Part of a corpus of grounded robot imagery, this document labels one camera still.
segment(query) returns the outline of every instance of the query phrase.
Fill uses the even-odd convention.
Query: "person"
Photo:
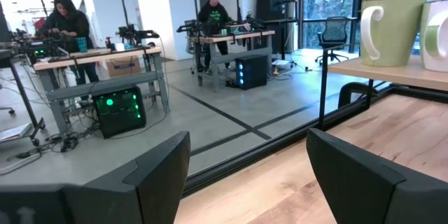
[[[54,0],[55,8],[47,17],[43,28],[50,33],[61,33],[72,38],[85,37],[87,41],[87,49],[93,48],[92,39],[90,39],[89,21],[84,13],[76,10],[71,0]],[[79,52],[78,44],[75,39],[71,39],[67,43],[65,50],[69,53]],[[91,83],[99,81],[95,63],[80,64],[76,68],[70,66],[75,73],[76,84],[86,84],[85,75]],[[88,95],[81,97],[82,101],[88,100]]]
[[[197,19],[200,22],[208,22],[210,19],[214,19],[219,22],[220,25],[224,25],[226,22],[230,21],[230,17],[225,10],[224,6],[219,3],[219,0],[209,0],[204,6],[201,8],[201,11],[197,15]],[[228,45],[227,41],[221,41],[216,44],[218,46],[218,50],[221,55],[228,54]],[[210,51],[208,49],[205,57],[204,57],[204,65],[205,68],[200,64],[198,59],[197,71],[205,71],[207,72],[210,67]],[[229,68],[230,63],[225,63],[225,67]]]

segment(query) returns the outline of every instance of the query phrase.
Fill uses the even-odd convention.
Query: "green mug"
[[[409,61],[426,0],[363,0],[361,62],[400,67]]]
[[[425,69],[448,72],[448,1],[423,6],[420,55]]]

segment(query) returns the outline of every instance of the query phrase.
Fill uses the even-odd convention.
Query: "concrete floor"
[[[138,135],[124,139],[101,139],[91,135],[68,153],[45,153],[42,158],[10,174],[0,176],[0,185],[35,183],[84,184],[115,169],[146,152],[173,134],[188,130],[191,135],[192,157],[189,174],[194,174],[222,162],[241,152],[270,141],[317,118],[321,89],[321,72],[314,58],[319,50],[301,50],[291,55],[299,66],[287,80],[271,80],[264,87],[243,91],[223,87],[218,94],[213,92],[211,80],[204,79],[204,86],[198,87],[197,80],[190,73],[191,60],[166,62],[171,111],[166,118]],[[305,73],[304,67],[315,71]],[[18,66],[22,81],[38,118],[43,117],[46,129],[38,133],[42,141],[58,133],[53,115],[45,104],[39,104],[39,96],[33,91],[32,83],[25,70]],[[69,82],[74,84],[73,74],[67,71]],[[0,71],[0,83],[16,90],[9,70]],[[39,92],[42,88],[39,78],[31,74]],[[326,112],[337,108],[337,93],[349,82],[367,80],[350,76],[330,74],[328,76]],[[145,92],[147,85],[142,85]],[[151,101],[145,100],[149,107]],[[0,111],[0,130],[29,122],[20,95],[11,90],[0,91],[0,106],[13,106],[16,115]],[[165,117],[160,99],[147,112],[147,126]],[[88,126],[89,119],[83,124]],[[77,122],[73,127],[79,132],[85,128]],[[142,132],[142,129],[127,132],[119,137]],[[12,162],[6,158],[33,148],[28,139],[21,139],[0,145],[0,174],[6,172]]]

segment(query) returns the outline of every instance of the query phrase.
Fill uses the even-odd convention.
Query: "woman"
[[[92,40],[90,39],[89,21],[84,13],[76,10],[75,5],[71,0],[54,0],[55,9],[47,17],[44,29],[50,33],[61,33],[72,38],[85,37],[87,41],[87,48],[93,48]],[[71,39],[67,43],[65,50],[69,53],[79,52],[78,44],[75,39]],[[70,66],[70,69],[76,75],[76,67]],[[95,70],[95,63],[87,63],[78,65],[78,75],[76,77],[76,84],[85,84],[85,75],[89,77],[91,83],[99,81],[97,72]],[[81,100],[87,101],[89,96],[81,97]]]

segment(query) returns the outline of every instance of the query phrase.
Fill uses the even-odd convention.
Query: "long dark hair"
[[[78,11],[76,10],[76,7],[71,0],[54,0],[54,4],[55,4],[55,9],[53,10],[53,12],[55,12],[56,14],[60,15],[59,11],[57,11],[56,5],[62,4],[62,6],[69,13],[68,18],[69,19],[76,18],[76,14],[78,13]]]

